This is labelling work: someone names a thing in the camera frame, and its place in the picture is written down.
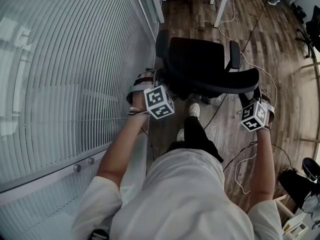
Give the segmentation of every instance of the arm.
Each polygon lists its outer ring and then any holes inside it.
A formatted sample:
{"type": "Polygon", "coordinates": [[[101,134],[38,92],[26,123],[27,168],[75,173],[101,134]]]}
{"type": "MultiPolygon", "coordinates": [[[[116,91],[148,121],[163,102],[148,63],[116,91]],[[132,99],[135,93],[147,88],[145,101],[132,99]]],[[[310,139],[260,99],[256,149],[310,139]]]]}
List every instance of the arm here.
{"type": "Polygon", "coordinates": [[[118,188],[127,170],[135,141],[147,115],[129,117],[110,147],[105,152],[99,165],[97,176],[113,181],[118,188]]]}
{"type": "Polygon", "coordinates": [[[256,131],[257,152],[251,182],[250,205],[272,200],[275,192],[276,176],[270,132],[264,128],[256,131]]]}

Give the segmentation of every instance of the white cable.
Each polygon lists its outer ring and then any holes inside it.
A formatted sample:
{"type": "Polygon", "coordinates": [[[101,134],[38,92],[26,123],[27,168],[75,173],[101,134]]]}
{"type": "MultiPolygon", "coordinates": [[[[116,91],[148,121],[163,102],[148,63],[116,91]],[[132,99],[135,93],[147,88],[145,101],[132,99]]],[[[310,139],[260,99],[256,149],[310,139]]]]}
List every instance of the white cable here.
{"type": "MultiPolygon", "coordinates": [[[[230,37],[227,37],[224,33],[222,33],[222,31],[220,30],[220,24],[221,24],[221,23],[233,22],[233,21],[234,21],[234,19],[235,19],[235,17],[236,17],[235,1],[234,1],[234,0],[232,0],[232,6],[233,6],[233,17],[232,17],[232,20],[221,21],[221,22],[218,24],[218,30],[219,30],[220,34],[223,35],[226,39],[229,39],[230,41],[233,41],[233,40],[232,40],[230,37]]],[[[251,65],[251,66],[253,66],[253,67],[256,67],[256,68],[262,70],[264,73],[266,73],[266,74],[271,78],[272,83],[273,83],[274,88],[275,88],[275,99],[274,99],[274,106],[273,106],[273,107],[276,108],[278,89],[277,89],[277,86],[276,86],[275,81],[273,80],[272,76],[271,76],[267,71],[265,71],[263,68],[261,68],[261,67],[259,67],[259,66],[257,66],[257,65],[253,65],[253,64],[249,63],[249,62],[247,61],[246,56],[245,56],[242,52],[241,52],[241,55],[244,57],[245,62],[246,62],[248,65],[251,65]]]]}
{"type": "Polygon", "coordinates": [[[249,190],[248,192],[245,192],[243,186],[241,186],[241,184],[237,181],[237,179],[236,179],[237,167],[238,167],[238,164],[242,163],[243,161],[250,160],[250,159],[254,158],[256,155],[257,155],[257,153],[255,153],[255,155],[252,156],[252,157],[249,157],[249,158],[246,158],[246,159],[243,159],[243,160],[239,161],[239,162],[236,164],[236,166],[235,166],[234,180],[235,180],[235,182],[242,188],[242,192],[243,192],[245,195],[246,195],[246,194],[249,194],[251,190],[249,190]]]}

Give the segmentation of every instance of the person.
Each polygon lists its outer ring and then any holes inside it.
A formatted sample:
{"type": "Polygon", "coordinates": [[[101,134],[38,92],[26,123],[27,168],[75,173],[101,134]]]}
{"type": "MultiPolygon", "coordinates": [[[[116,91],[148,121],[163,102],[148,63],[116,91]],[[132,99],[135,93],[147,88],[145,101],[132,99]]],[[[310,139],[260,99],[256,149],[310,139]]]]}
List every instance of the person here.
{"type": "MultiPolygon", "coordinates": [[[[133,106],[146,109],[142,92],[133,93],[133,106]]],[[[208,140],[199,116],[200,107],[193,103],[177,141],[151,165],[141,192],[122,207],[120,183],[148,116],[129,117],[80,201],[71,229],[73,239],[282,239],[273,201],[276,180],[268,128],[256,131],[257,154],[246,214],[224,192],[223,159],[208,140]]]]}

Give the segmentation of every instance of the black and white cube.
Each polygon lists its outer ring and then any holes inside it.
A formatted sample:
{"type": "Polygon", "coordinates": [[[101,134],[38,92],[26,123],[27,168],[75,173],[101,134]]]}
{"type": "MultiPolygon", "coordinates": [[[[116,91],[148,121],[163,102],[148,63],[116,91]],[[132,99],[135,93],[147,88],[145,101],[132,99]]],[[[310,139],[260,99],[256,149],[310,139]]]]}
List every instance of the black and white cube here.
{"type": "Polygon", "coordinates": [[[245,107],[241,112],[241,124],[249,132],[264,127],[266,118],[267,111],[258,101],[245,107]]]}
{"type": "Polygon", "coordinates": [[[146,109],[156,119],[164,118],[175,112],[174,102],[162,85],[154,89],[148,88],[143,92],[146,109]]]}

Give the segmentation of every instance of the window blinds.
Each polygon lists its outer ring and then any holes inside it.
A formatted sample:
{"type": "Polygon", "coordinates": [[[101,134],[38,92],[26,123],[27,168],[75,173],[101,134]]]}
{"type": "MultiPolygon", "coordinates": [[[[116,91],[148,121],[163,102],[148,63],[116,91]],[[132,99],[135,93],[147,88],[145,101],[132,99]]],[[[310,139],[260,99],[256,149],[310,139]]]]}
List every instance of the window blinds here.
{"type": "Polygon", "coordinates": [[[0,192],[108,147],[153,60],[139,11],[136,0],[0,0],[0,192]]]}

